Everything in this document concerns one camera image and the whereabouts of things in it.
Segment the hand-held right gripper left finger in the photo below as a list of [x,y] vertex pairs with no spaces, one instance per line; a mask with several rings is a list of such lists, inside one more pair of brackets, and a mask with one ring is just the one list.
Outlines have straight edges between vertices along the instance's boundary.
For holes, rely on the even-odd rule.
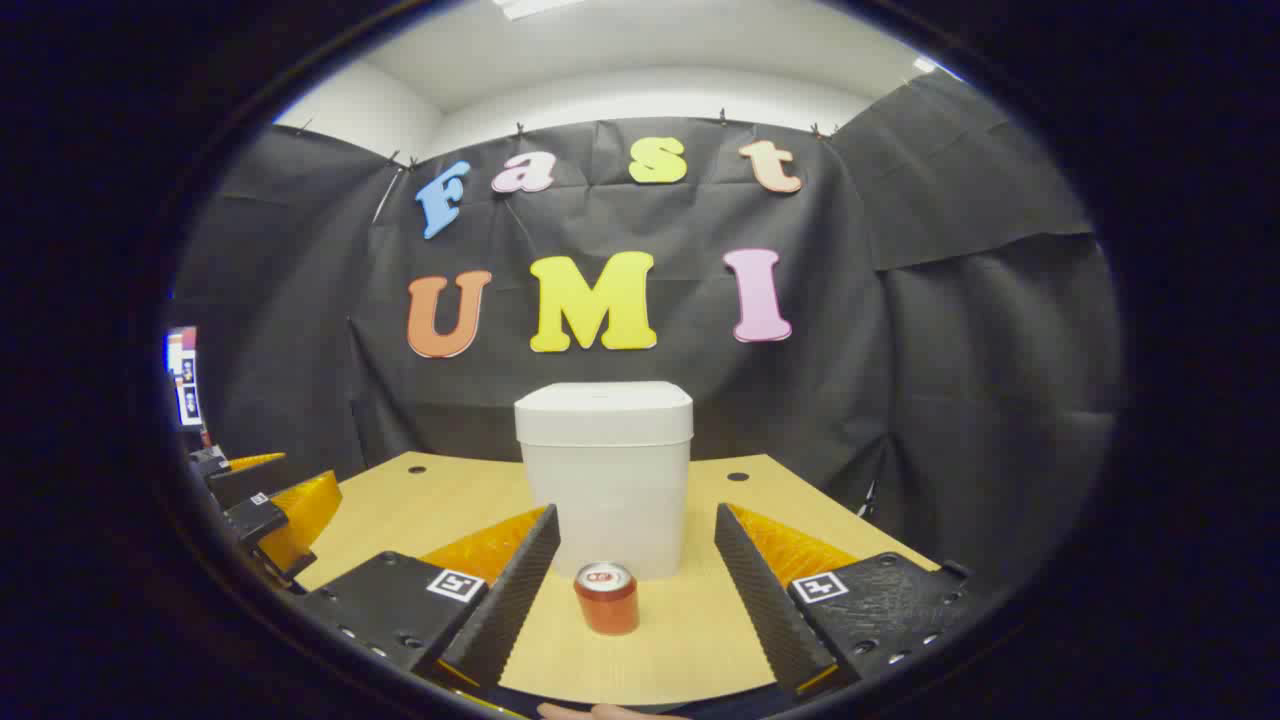
[[559,544],[557,507],[544,505],[420,559],[375,553],[298,606],[378,662],[480,700],[502,679]]

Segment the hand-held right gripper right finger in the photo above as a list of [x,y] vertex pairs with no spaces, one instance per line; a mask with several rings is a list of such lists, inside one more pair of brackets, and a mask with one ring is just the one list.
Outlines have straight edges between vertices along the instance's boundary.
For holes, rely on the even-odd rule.
[[736,503],[714,543],[777,684],[795,700],[868,685],[933,655],[979,594],[952,564],[886,551],[864,559]]

